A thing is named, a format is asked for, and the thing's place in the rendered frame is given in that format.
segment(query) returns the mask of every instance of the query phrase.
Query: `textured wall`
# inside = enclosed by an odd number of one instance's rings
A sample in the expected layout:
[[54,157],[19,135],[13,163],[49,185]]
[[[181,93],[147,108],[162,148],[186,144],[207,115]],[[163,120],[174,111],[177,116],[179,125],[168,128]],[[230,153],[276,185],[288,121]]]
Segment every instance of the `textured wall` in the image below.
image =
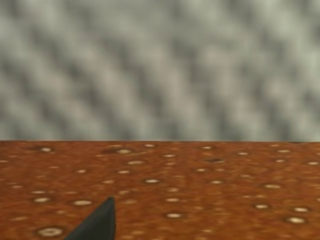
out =
[[319,0],[2,0],[0,139],[320,140]]

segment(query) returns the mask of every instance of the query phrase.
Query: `blurry gray wall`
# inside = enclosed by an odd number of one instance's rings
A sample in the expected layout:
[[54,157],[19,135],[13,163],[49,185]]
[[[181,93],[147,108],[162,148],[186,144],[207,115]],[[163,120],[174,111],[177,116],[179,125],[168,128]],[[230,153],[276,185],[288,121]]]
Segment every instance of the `blurry gray wall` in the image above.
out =
[[0,139],[320,141],[320,1],[0,0]]

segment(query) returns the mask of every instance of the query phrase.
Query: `brown floor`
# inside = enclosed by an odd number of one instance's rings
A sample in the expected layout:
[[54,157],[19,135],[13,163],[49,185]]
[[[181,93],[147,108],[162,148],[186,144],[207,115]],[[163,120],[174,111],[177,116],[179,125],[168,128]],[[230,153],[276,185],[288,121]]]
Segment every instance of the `brown floor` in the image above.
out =
[[117,240],[320,240],[320,143],[0,142],[0,239],[63,239],[107,197]]

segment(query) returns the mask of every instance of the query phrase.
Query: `dark pointed object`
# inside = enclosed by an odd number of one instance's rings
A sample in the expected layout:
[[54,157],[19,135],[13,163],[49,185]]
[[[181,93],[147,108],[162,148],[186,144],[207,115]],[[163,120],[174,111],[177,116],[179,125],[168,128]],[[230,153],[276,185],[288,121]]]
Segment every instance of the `dark pointed object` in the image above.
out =
[[64,240],[115,240],[115,200],[109,197]]

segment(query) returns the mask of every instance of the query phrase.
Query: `speckled ground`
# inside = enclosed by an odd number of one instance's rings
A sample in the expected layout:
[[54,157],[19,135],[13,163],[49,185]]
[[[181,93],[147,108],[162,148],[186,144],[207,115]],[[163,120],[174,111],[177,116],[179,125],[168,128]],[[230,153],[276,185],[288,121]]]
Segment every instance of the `speckled ground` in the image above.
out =
[[0,142],[0,239],[63,239],[107,197],[117,240],[320,240],[320,143]]

